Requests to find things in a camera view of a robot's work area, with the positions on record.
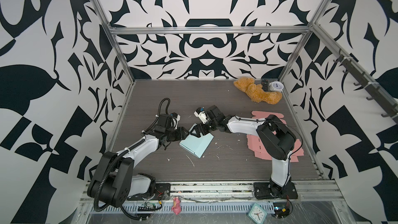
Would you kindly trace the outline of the light blue paper box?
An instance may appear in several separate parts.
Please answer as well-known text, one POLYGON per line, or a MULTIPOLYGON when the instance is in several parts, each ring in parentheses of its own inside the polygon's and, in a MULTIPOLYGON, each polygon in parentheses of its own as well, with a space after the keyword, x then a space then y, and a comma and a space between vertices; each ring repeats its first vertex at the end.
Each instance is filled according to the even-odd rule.
POLYGON ((201 158, 213 138, 214 136, 210 133, 200 138, 189 135, 185 140, 180 141, 179 146, 195 157, 201 158))

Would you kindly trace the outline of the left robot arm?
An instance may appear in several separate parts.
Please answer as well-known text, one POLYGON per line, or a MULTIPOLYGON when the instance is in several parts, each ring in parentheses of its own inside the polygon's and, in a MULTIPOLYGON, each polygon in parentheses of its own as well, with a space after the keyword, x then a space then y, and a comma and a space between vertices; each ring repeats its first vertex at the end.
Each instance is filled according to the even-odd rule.
POLYGON ((139 194, 148 191, 151 178, 140 175, 136 186, 133 171, 149 154, 159 148, 166 147, 166 143, 185 140, 189 131, 179 127, 180 115, 177 113, 159 114, 154 126, 143 131, 142 138, 134 144, 118 152, 104 153, 91 178, 87 195, 94 199, 93 207, 96 212, 103 211, 108 206, 120 207, 130 196, 131 188, 137 189, 139 194), (143 186, 141 181, 148 180, 143 186))

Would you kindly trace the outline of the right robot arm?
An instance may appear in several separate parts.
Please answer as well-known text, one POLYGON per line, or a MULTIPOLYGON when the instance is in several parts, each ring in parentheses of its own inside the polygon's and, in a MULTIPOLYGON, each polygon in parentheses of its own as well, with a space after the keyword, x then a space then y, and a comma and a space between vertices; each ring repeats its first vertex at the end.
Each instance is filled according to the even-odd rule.
POLYGON ((271 188, 281 191, 287 186, 291 178, 290 157, 293 154, 296 136, 276 115, 260 119, 226 116, 215 105, 207 110, 199 107, 194 115, 201 123, 195 125, 190 134, 197 138, 216 130, 257 136, 272 157, 271 188))

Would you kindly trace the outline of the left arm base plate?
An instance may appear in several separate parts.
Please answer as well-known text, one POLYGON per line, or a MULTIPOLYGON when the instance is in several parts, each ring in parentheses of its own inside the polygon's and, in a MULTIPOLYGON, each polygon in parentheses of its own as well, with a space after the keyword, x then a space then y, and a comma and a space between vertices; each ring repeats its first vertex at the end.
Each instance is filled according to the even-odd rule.
POLYGON ((158 196, 169 195, 171 190, 170 183, 156 183, 155 186, 150 186, 148 191, 144 194, 137 194, 127 197, 128 201, 145 201, 157 200, 158 196))

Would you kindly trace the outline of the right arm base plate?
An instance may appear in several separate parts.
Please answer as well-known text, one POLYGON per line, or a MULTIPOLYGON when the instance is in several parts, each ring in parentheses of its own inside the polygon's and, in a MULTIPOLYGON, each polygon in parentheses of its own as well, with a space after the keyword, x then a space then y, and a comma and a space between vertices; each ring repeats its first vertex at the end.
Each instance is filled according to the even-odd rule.
POLYGON ((277 185, 273 181, 270 183, 254 183, 254 196, 258 200, 267 199, 293 199, 299 198, 295 184, 288 181, 283 187, 277 185))

